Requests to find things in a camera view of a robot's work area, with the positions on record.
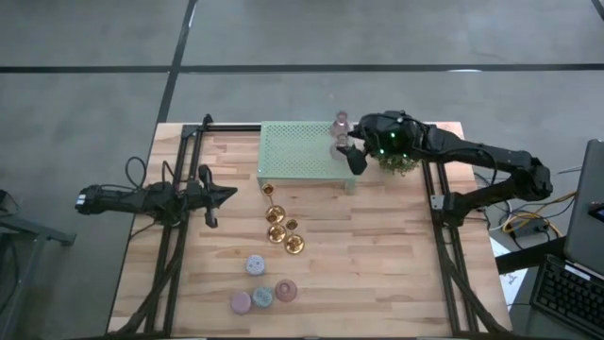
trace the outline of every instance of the white paper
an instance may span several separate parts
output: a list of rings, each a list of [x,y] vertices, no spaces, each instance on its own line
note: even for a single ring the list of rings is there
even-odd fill
[[[510,252],[507,248],[499,244],[493,238],[491,238],[491,248],[493,249],[495,257],[505,255]],[[515,272],[499,276],[499,279],[501,280],[501,287],[503,288],[503,296],[506,298],[506,304],[508,305],[508,311],[512,307],[510,304],[512,304],[516,299],[516,295],[518,295],[522,280],[525,279],[526,275],[527,269],[520,269],[516,270]]]

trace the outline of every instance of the yellow cable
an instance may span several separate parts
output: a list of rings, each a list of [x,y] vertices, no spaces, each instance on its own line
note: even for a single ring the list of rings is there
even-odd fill
[[[577,192],[572,192],[572,193],[568,193],[566,195],[562,195],[556,199],[554,199],[553,201],[546,203],[543,207],[539,208],[537,211],[535,212],[519,212],[519,213],[515,213],[514,217],[511,218],[508,223],[506,225],[503,226],[503,232],[506,233],[510,233],[512,232],[512,222],[515,221],[518,218],[523,218],[526,217],[526,219],[522,222],[520,222],[517,226],[517,228],[522,228],[523,226],[525,226],[531,219],[537,219],[537,218],[543,218],[539,212],[542,211],[543,209],[545,209],[546,207],[555,204],[555,203],[560,203],[560,202],[564,202],[566,199],[576,195]],[[556,228],[556,226],[554,226],[552,223],[549,222],[549,220],[545,219],[545,221],[547,221],[547,223],[549,224],[549,226],[556,232],[556,234],[559,237],[562,237],[562,233],[558,230],[558,228]]]

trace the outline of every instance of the wooden table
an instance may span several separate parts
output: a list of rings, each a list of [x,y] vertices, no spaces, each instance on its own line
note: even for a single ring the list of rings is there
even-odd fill
[[[438,126],[462,136],[460,123]],[[174,167],[181,127],[158,125],[147,182],[160,180],[162,161]],[[382,173],[370,160],[354,195],[345,195],[342,185],[334,183],[274,182],[275,203],[297,219],[297,231],[306,240],[302,253],[290,255],[283,245],[266,239],[269,225],[264,213],[269,203],[256,181],[259,139],[258,132],[204,134],[200,163],[210,166],[218,185],[236,186],[239,192],[218,211],[217,229],[205,226],[203,211],[192,215],[173,336],[449,334],[421,169],[402,178]],[[471,166],[450,163],[446,171],[452,191],[476,189]],[[149,222],[149,217],[137,217],[134,230]],[[466,220],[460,233],[474,291],[497,321],[510,329],[485,224]],[[130,242],[110,331],[124,325],[148,293],[160,236],[160,228],[152,228]],[[251,254],[265,258],[265,275],[245,273],[245,259]],[[234,292],[251,293],[282,279],[297,284],[294,301],[276,300],[269,309],[253,308],[246,315],[230,311],[229,297]],[[456,297],[462,328],[467,329],[459,291]],[[159,324],[164,302],[159,304]]]

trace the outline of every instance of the table leg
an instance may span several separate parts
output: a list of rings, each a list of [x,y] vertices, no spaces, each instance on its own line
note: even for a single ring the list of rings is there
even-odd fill
[[[344,182],[344,191],[347,195],[353,195],[355,193],[355,185],[356,181],[354,179],[349,179]]]

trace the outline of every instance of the keyboard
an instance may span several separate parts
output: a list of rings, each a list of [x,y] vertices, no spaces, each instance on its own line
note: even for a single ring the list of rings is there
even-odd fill
[[[604,339],[604,281],[548,255],[539,267],[530,304]]]

